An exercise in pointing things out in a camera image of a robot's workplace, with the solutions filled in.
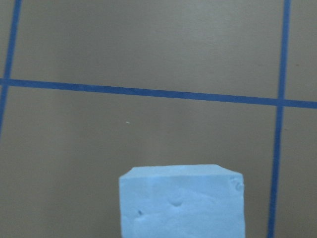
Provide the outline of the light blue foam block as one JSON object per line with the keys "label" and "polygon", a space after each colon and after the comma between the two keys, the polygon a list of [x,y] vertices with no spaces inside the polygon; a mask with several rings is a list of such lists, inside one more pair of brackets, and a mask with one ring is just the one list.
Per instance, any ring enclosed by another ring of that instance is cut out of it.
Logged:
{"label": "light blue foam block", "polygon": [[134,167],[119,178],[124,238],[243,238],[244,179],[219,165]]}

